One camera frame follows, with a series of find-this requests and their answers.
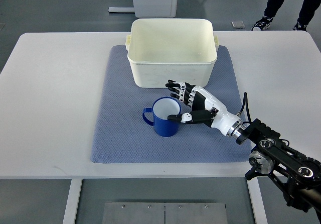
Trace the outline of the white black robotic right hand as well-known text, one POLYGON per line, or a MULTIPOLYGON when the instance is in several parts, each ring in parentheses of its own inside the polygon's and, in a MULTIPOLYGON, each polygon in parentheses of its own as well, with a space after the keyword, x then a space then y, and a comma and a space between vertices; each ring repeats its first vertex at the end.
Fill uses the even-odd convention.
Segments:
POLYGON ((203 87, 173 80, 169 80, 166 87, 172 92, 171 97, 191 108, 187 113, 169 115, 169 121, 205 124, 218 129, 224 136, 232 136, 243 124, 237 115, 228 112, 226 106, 203 87))

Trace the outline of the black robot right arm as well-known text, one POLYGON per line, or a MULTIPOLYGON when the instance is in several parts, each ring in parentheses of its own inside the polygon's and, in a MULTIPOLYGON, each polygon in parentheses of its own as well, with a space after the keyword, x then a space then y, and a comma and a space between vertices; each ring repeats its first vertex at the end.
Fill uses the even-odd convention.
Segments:
POLYGON ((247 93, 241 111, 246 111, 247 121, 232 136, 239 145, 247 140, 254 144, 246 179, 267 176, 281 190, 287 206, 303 212, 313 208, 320 216, 320 161, 291 148, 288 140, 259 119, 251 120, 247 93))

